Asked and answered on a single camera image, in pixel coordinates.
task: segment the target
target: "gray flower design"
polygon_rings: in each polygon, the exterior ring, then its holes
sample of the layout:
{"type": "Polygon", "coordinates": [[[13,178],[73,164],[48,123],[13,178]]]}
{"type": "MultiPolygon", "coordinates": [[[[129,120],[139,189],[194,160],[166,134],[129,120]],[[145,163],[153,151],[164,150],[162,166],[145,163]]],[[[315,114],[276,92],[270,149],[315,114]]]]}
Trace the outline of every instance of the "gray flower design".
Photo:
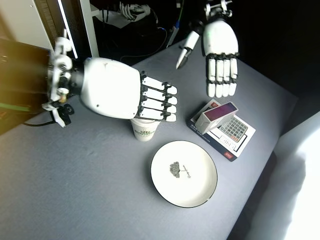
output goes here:
{"type": "Polygon", "coordinates": [[[175,176],[177,179],[180,178],[180,166],[179,162],[174,162],[173,164],[170,164],[170,172],[172,173],[173,176],[175,176]]]}

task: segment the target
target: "calculator screen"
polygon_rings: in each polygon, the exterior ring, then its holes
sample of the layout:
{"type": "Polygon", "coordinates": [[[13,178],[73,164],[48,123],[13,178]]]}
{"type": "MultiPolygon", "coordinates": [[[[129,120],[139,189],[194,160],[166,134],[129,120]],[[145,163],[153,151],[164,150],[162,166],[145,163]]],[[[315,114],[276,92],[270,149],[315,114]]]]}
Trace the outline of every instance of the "calculator screen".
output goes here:
{"type": "Polygon", "coordinates": [[[227,114],[233,113],[236,110],[237,108],[232,104],[232,102],[228,102],[222,106],[218,106],[210,111],[207,111],[204,114],[210,121],[213,121],[227,114]]]}

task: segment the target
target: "cup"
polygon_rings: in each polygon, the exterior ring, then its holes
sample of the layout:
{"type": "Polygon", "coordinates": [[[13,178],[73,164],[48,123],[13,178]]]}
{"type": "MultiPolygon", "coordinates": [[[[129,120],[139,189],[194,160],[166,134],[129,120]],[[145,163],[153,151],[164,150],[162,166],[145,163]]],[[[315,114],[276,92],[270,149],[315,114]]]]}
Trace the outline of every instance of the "cup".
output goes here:
{"type": "Polygon", "coordinates": [[[152,139],[157,130],[160,121],[133,118],[130,119],[133,133],[141,142],[147,142],[152,139]]]}

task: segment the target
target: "green stripe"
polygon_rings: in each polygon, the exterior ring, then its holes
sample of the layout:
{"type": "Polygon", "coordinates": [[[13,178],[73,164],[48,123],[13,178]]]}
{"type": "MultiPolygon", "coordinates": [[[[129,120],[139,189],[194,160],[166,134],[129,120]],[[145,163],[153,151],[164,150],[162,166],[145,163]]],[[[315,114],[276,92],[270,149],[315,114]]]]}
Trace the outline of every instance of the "green stripe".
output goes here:
{"type": "Polygon", "coordinates": [[[30,109],[26,106],[16,106],[11,104],[5,104],[0,102],[0,108],[11,109],[16,111],[30,112],[30,109]]]}

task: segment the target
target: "gray tabletop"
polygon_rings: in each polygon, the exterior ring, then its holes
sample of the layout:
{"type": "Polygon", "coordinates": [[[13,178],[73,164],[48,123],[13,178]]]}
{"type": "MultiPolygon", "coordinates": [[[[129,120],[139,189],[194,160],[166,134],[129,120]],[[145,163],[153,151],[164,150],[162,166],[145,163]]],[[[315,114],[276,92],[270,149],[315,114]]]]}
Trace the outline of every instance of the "gray tabletop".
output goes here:
{"type": "MultiPolygon", "coordinates": [[[[210,100],[205,59],[197,45],[175,70],[176,44],[140,63],[178,89],[177,122],[161,123],[153,139],[135,139],[130,121],[95,114],[71,99],[72,124],[20,125],[0,136],[0,239],[2,240],[224,240],[258,180],[296,98],[239,61],[232,100],[238,116],[256,132],[234,162],[193,133],[186,120],[210,100]],[[166,143],[193,142],[212,157],[218,183],[212,198],[195,208],[164,200],[150,173],[154,154],[166,143]]],[[[50,120],[49,113],[29,123],[50,120]]]]}

